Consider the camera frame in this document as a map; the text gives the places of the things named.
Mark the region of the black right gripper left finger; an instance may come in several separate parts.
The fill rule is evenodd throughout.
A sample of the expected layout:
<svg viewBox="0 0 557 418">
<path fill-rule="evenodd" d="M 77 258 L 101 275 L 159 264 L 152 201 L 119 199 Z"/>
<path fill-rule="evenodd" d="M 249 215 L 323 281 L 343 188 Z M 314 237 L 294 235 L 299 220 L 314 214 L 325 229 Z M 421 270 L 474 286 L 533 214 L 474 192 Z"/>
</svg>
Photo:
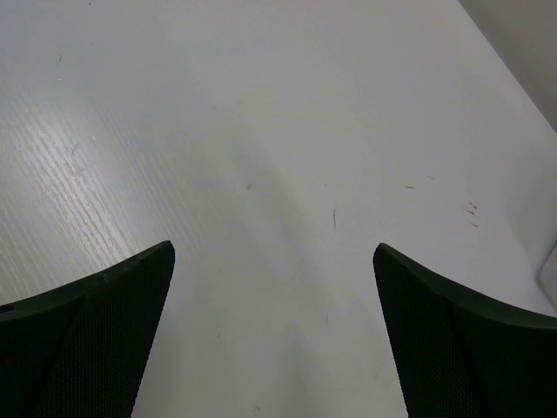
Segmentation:
<svg viewBox="0 0 557 418">
<path fill-rule="evenodd" d="M 3 417 L 129 417 L 175 266 L 163 241 L 1 307 Z"/>
</svg>

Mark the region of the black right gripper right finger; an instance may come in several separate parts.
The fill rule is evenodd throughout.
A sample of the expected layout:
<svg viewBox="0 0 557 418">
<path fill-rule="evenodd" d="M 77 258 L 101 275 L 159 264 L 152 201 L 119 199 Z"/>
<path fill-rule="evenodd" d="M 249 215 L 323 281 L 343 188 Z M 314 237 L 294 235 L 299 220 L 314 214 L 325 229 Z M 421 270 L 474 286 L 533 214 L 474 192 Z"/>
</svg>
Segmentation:
<svg viewBox="0 0 557 418">
<path fill-rule="evenodd" d="M 381 243 L 373 269 L 411 417 L 554 417 L 556 319 L 445 278 Z"/>
</svg>

